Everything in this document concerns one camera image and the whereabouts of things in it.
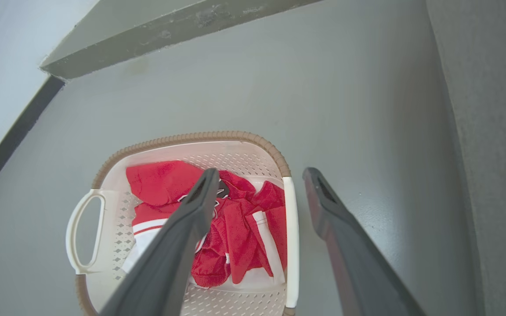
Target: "laundry basket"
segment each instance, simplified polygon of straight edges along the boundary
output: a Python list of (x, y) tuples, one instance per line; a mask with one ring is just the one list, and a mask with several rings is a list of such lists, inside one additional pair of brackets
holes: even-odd
[[(287, 229), (286, 283), (263, 290), (219, 290), (187, 287), (182, 316), (294, 315), (299, 290), (299, 234), (294, 184), (282, 154), (261, 136), (247, 132), (183, 134), (151, 140), (113, 154), (93, 180), (92, 189), (74, 209), (66, 232), (66, 250), (76, 270), (79, 305), (96, 316), (123, 281), (121, 269), (134, 246), (132, 220), (139, 200), (130, 192), (126, 168), (134, 165), (182, 160), (199, 168), (229, 170), (249, 180), (257, 190), (270, 181), (284, 189)], [(93, 198), (101, 200), (100, 221), (93, 256), (79, 261), (76, 230)]]

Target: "brown basket rim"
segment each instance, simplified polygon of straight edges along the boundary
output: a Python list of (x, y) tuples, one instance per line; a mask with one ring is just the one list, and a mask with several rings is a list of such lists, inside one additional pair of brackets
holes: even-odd
[[(97, 172), (91, 188), (100, 189), (105, 176), (113, 168), (117, 162), (130, 156), (131, 154), (138, 154), (139, 152), (148, 151), (156, 148), (173, 146), (177, 144), (190, 144), (197, 142), (213, 142), (217, 140), (237, 140), (247, 142), (259, 146), (267, 152), (277, 164), (281, 176), (291, 176), (290, 168), (284, 156), (265, 138), (249, 132), (242, 132), (237, 130), (226, 130), (219, 132), (201, 132), (190, 134), (178, 134), (175, 136), (168, 136), (156, 138), (155, 140), (148, 140), (132, 146), (125, 147), (114, 154), (112, 154), (107, 161), (101, 166)], [(76, 274), (76, 294), (79, 300), (79, 306), (87, 316), (98, 316), (97, 310), (93, 307), (89, 292), (87, 290), (87, 280), (85, 274)], [(295, 310), (285, 308), (284, 315), (294, 315)]]

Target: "red clothing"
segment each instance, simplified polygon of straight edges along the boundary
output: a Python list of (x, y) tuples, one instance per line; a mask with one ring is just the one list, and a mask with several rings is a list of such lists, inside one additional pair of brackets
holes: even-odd
[[(273, 276), (258, 223), (252, 214), (265, 212), (267, 225), (275, 240), (282, 268), (286, 268), (286, 214), (284, 191), (265, 182), (255, 187), (244, 178), (226, 170), (220, 172), (215, 216), (210, 232), (198, 248), (191, 275), (199, 286), (223, 284), (231, 275), (234, 284), (253, 268), (265, 268)], [(202, 170), (186, 162), (157, 162), (126, 169), (132, 193), (143, 203), (135, 208), (134, 235), (159, 230), (180, 201), (202, 175)]]

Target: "white trim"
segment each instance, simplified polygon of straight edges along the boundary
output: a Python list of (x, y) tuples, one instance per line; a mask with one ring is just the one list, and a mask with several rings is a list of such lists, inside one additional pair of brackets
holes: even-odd
[(140, 230), (145, 230), (147, 228), (155, 227), (155, 226), (163, 226), (167, 222), (167, 218), (160, 218), (155, 220), (148, 220), (147, 222), (135, 224), (132, 227), (134, 234), (137, 234)]
[(273, 272), (274, 280), (272, 281), (276, 284), (283, 284), (286, 282), (285, 272), (282, 269), (282, 263), (281, 258), (278, 255), (277, 244), (275, 244), (275, 239), (269, 230), (267, 214), (265, 214), (263, 211), (259, 211), (253, 213), (252, 215), (257, 222), (259, 235), (263, 241), (263, 248), (265, 248), (267, 260), (269, 261), (269, 266), (271, 266), (271, 271)]
[(298, 206), (294, 182), (290, 176), (283, 176), (285, 183), (286, 204), (286, 239), (287, 239), (287, 290), (286, 307), (295, 308), (300, 290), (300, 234), (298, 225)]

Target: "gray wall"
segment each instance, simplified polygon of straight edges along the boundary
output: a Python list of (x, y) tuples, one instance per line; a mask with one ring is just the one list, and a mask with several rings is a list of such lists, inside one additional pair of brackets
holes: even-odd
[(59, 60), (89, 45), (202, 0), (99, 0), (44, 61)]
[[(110, 154), (240, 129), (289, 162), (299, 316), (339, 315), (301, 173), (325, 174), (429, 316), (473, 316), (473, 272), (436, 46), (421, 0), (325, 0), (105, 68), (60, 92), (0, 174), (0, 316), (80, 314), (64, 235)], [(94, 227), (83, 226), (81, 250)]]
[(485, 312), (506, 315), (506, 1), (427, 3), (462, 145)]

